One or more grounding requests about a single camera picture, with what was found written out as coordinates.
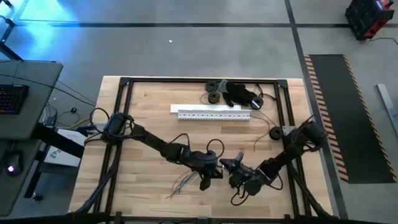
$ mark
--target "yellow and black striped tape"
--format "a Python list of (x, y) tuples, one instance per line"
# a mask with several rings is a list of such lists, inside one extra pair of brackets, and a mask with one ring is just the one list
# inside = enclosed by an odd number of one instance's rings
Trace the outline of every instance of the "yellow and black striped tape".
[(326, 107), (326, 103), (323, 100), (321, 86), (319, 85), (317, 74), (315, 73), (315, 69), (313, 67), (313, 63), (309, 55), (304, 55), (305, 64), (307, 65), (308, 74), (310, 75), (312, 88), (315, 92), (315, 98), (317, 99), (317, 104), (319, 110), (321, 112), (321, 117), (323, 121), (323, 126), (328, 133), (328, 141), (331, 146), (331, 150), (333, 153), (333, 157), (335, 158), (336, 166), (338, 169), (338, 173), (342, 181), (348, 183), (348, 175), (347, 170), (344, 165), (343, 156), (341, 155), (340, 149), (338, 147), (338, 141), (335, 136), (335, 132), (333, 130), (333, 125), (331, 124), (328, 108)]
[(381, 138), (379, 136), (379, 133), (377, 132), (376, 125), (374, 124), (373, 119), (372, 119), (371, 115), (369, 114), (369, 109), (366, 106), (366, 103), (365, 103), (365, 101), (363, 99), (361, 90), (359, 90), (358, 82), (356, 81), (356, 78), (355, 78), (354, 73), (353, 73), (353, 71), (351, 69), (351, 66), (348, 63), (347, 57), (345, 55), (343, 55), (343, 57), (344, 57), (344, 61), (346, 62), (346, 65), (347, 65), (348, 72), (351, 75), (351, 78), (353, 79), (353, 83), (355, 85), (355, 88), (358, 91), (359, 98), (361, 99), (361, 102), (362, 102), (363, 108), (365, 109), (366, 115), (368, 116), (369, 121), (371, 122), (374, 134), (376, 135), (377, 141), (379, 142), (379, 145), (380, 145), (380, 148), (381, 148), (381, 152), (383, 153), (383, 156), (386, 159), (387, 165), (389, 166), (390, 172), (392, 174), (392, 179), (395, 182), (397, 182), (397, 176), (395, 175), (394, 168), (392, 167), (392, 164), (391, 164), (390, 160), (388, 159), (388, 155), (387, 155), (386, 149), (384, 148), (383, 143), (381, 142)]

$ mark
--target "black glove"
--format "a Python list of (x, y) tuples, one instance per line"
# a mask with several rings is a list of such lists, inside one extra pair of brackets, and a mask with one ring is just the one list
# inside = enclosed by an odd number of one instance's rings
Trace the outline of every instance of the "black glove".
[(225, 103), (230, 107), (234, 106), (232, 101), (242, 106), (249, 106), (252, 99), (257, 96), (255, 93), (247, 90), (244, 84), (227, 82), (225, 87), (228, 92), (223, 93), (223, 98)]

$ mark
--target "gray floor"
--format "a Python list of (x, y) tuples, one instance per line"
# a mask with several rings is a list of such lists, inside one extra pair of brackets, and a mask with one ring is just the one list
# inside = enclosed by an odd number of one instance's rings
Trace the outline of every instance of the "gray floor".
[[(23, 5), (22, 0), (14, 2)], [(297, 23), (346, 23), (343, 13), (349, 1), (290, 2)], [(43, 22), (289, 23), (283, 1), (30, 0), (18, 17), (20, 22), (30, 25), (15, 27), (6, 44), (26, 60), (62, 62), (60, 80), (93, 101), (104, 75), (302, 77), (290, 28), (81, 28), (51, 27)], [(398, 17), (391, 22), (398, 22)], [(398, 169), (398, 139), (374, 87), (376, 83), (385, 83), (393, 101), (398, 103), (398, 46), (391, 40), (358, 42), (345, 28), (299, 28), (298, 34), (305, 54), (348, 57), (392, 165)], [(382, 29), (377, 37), (398, 39), (398, 29)], [(57, 91), (53, 98), (56, 100), (52, 104), (58, 111), (77, 107), (83, 118), (91, 110)], [(62, 122), (71, 123), (74, 119), (66, 116)], [(10, 217), (67, 212), (74, 181), (75, 176), (46, 175), (37, 187), (45, 200), (31, 207), (33, 202), (21, 197)], [(396, 222), (397, 184), (340, 185), (350, 219)]]

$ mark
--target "gray desk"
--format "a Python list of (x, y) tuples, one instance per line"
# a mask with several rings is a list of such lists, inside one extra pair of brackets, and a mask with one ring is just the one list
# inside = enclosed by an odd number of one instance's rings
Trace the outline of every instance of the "gray desk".
[[(0, 74), (34, 80), (54, 86), (57, 82), (62, 65), (50, 62), (7, 62), (1, 63)], [(0, 83), (11, 84), (13, 78), (0, 76)], [(15, 144), (15, 149), (24, 151), (24, 171), (17, 177), (9, 177), (3, 170), (0, 173), (0, 216), (10, 214), (18, 195), (24, 185), (30, 167), (35, 160), (41, 141), (29, 139), (32, 131), (43, 112), (48, 101), (52, 88), (24, 80), (14, 80), (14, 84), (29, 85), (29, 94), (19, 115), (0, 115), (0, 138), (21, 139)]]

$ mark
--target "computer mouse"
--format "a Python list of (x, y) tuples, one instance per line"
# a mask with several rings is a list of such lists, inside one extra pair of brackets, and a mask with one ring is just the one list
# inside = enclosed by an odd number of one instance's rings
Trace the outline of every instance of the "computer mouse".
[(9, 176), (18, 176), (24, 170), (24, 152), (22, 150), (9, 152), (5, 158), (4, 165)]

